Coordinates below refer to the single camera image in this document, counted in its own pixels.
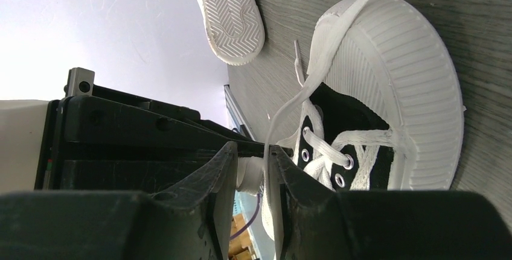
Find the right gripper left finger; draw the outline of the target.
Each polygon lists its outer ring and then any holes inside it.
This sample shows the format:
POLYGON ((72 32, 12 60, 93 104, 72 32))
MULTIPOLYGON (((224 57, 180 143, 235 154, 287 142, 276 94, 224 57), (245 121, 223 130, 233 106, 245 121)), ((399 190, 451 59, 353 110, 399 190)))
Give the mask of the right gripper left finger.
POLYGON ((227 259, 237 145, 156 193, 12 192, 1 197, 2 259, 227 259))

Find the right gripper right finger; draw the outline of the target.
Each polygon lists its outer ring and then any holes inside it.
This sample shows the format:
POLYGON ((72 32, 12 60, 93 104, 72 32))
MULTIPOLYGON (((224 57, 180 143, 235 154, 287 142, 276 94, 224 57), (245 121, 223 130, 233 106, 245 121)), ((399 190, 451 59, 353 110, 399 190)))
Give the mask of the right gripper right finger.
POLYGON ((333 192, 277 146, 269 203, 278 259, 510 259, 511 233, 462 191, 333 192))

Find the white sole sneaker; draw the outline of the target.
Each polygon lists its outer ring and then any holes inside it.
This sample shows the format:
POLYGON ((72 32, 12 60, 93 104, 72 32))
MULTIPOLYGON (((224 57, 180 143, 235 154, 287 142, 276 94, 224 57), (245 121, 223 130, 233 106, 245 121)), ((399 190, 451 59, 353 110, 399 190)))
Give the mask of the white sole sneaker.
POLYGON ((240 66, 258 56, 265 41, 255 0, 196 0, 208 43, 221 61, 240 66))

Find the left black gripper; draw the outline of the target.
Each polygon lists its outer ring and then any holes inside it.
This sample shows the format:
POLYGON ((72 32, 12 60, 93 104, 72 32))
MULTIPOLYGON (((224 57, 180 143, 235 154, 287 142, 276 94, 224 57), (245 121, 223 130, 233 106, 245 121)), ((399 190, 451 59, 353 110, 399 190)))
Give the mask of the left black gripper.
POLYGON ((65 97, 47 105, 36 189, 158 192, 209 161, 227 142, 241 157, 255 141, 197 110, 98 86, 72 68, 65 97))

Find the black white sneaker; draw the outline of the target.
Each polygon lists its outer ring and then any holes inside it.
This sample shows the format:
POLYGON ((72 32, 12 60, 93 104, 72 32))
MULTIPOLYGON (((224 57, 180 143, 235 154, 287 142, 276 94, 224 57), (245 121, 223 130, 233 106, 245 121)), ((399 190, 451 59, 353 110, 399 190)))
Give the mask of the black white sneaker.
MULTIPOLYGON (((257 0, 264 47, 228 69, 257 139, 299 91, 293 41, 316 58, 314 27, 339 1, 257 0)), ((511 223, 511 0, 372 0, 335 62, 326 83, 413 141, 405 187, 478 192, 511 223)))

